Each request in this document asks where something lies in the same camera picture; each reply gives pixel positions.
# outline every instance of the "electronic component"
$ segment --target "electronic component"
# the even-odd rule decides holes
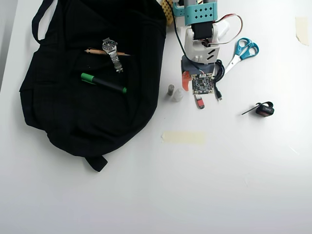
[[[175,86],[174,85],[169,85],[168,87],[168,95],[172,96],[174,94]]]
[[[193,94],[213,94],[213,74],[192,75]]]
[[[205,108],[205,104],[203,99],[201,98],[200,95],[194,95],[197,106],[199,107],[199,109],[204,109]]]
[[[248,112],[250,112],[250,111],[252,111],[254,109],[256,109],[255,112],[258,115],[261,115],[263,117],[268,117],[268,116],[271,116],[271,115],[274,114],[275,110],[273,109],[273,103],[272,102],[270,102],[270,101],[267,101],[267,102],[264,102],[264,103],[260,103],[259,102],[256,105],[257,105],[256,107],[253,107],[252,109],[242,113],[242,115],[244,115],[244,114],[246,114],[246,113],[248,113]]]

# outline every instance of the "yellow part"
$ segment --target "yellow part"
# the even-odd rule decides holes
[[[168,2],[170,3],[171,7],[173,6],[173,2],[172,0],[168,0]],[[171,25],[174,21],[174,17],[172,16],[172,13],[171,13],[171,9],[170,7],[168,6],[166,0],[162,0],[161,3],[160,3],[161,7],[162,7],[162,10],[164,11],[165,15],[166,15],[166,18],[167,18],[167,25]]]

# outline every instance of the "wire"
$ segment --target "wire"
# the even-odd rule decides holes
[[[223,63],[221,60],[217,60],[215,62],[215,64],[219,67],[219,70],[216,74],[216,76],[214,77],[214,92],[215,92],[215,95],[216,97],[218,98],[219,101],[222,100],[222,94],[221,92],[219,91],[218,87],[216,86],[216,84],[222,80],[222,78],[224,77],[224,74],[225,74],[225,68],[223,66]]]
[[[221,19],[215,21],[214,23],[219,23],[219,22],[221,22],[221,21],[223,21],[223,20],[225,20],[225,19],[231,18],[231,17],[238,17],[238,18],[240,19],[240,22],[241,22],[240,30],[239,30],[239,32],[235,35],[235,37],[233,37],[233,38],[232,38],[230,41],[228,41],[228,42],[223,42],[223,43],[214,43],[214,42],[212,42],[212,43],[208,43],[207,46],[209,46],[209,45],[225,45],[225,44],[228,44],[228,43],[232,42],[235,38],[238,37],[238,35],[242,32],[243,26],[244,26],[243,18],[242,18],[241,16],[239,16],[238,14],[227,14],[227,15],[223,16]]]
[[[175,18],[175,14],[174,14],[174,10],[172,8],[172,6],[170,5],[170,3],[168,2],[168,0],[165,0],[168,4],[168,6],[170,7],[171,13],[172,13],[172,17],[174,18],[174,26],[175,26],[175,35],[177,37],[177,40],[179,41],[180,47],[182,49],[182,52],[184,54],[184,56],[186,57],[186,59],[191,63],[191,65],[193,65],[197,70],[199,70],[202,74],[205,74],[196,64],[194,61],[190,60],[189,57],[187,57],[186,52],[183,48],[182,42],[180,40],[179,34],[177,33],[177,29],[176,29],[176,18]]]

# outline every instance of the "backpack handle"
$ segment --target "backpack handle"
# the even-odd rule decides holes
[[[36,13],[35,17],[32,21],[32,32],[35,40],[41,44],[43,40],[38,39],[38,30],[39,30],[39,23],[44,16],[44,13],[48,10],[48,8],[52,5],[53,0],[43,0],[38,12]]]

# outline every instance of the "circuit board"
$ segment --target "circuit board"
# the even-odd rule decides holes
[[[213,74],[192,75],[193,94],[213,94]]]

